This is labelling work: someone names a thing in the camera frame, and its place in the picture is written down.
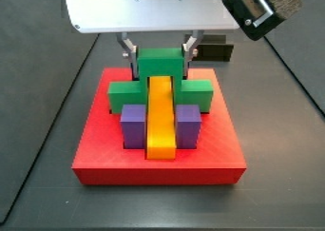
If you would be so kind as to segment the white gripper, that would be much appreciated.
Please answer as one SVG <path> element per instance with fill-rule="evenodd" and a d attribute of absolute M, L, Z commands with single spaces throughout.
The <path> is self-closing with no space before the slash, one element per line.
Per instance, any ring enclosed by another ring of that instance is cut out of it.
<path fill-rule="evenodd" d="M 119 32 L 116 41 L 137 79 L 137 47 L 125 32 L 192 30 L 182 44 L 183 76 L 203 39 L 203 30 L 236 29 L 220 0 L 65 0 L 69 21 L 81 33 Z"/>

